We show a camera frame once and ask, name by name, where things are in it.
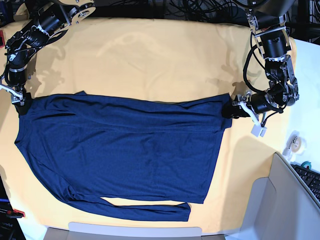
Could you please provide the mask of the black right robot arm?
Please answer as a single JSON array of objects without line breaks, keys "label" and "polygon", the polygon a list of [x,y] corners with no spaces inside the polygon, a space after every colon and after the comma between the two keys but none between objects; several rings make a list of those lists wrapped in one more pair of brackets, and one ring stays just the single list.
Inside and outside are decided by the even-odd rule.
[{"label": "black right robot arm", "polygon": [[11,103],[20,116],[28,112],[33,101],[25,88],[29,61],[96,9],[93,0],[27,0],[25,4],[31,19],[6,41],[6,63],[0,76],[5,81],[0,88],[11,94]]}]

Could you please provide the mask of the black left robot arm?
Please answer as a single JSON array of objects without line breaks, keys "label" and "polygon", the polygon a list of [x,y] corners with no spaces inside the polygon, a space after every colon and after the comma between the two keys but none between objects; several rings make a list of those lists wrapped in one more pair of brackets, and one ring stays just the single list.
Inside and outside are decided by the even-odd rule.
[{"label": "black left robot arm", "polygon": [[[226,119],[250,117],[259,127],[264,127],[268,119],[265,117],[259,121],[260,114],[269,111],[281,114],[299,99],[298,81],[292,58],[288,54],[292,45],[286,31],[286,13],[294,1],[249,0],[247,4],[239,1],[236,4],[245,9],[250,42],[255,42],[255,45],[251,46],[242,71],[249,92],[239,94],[226,103],[222,108],[222,116]],[[255,51],[264,60],[262,67],[269,84],[266,90],[257,89],[248,80],[248,67]]]}]

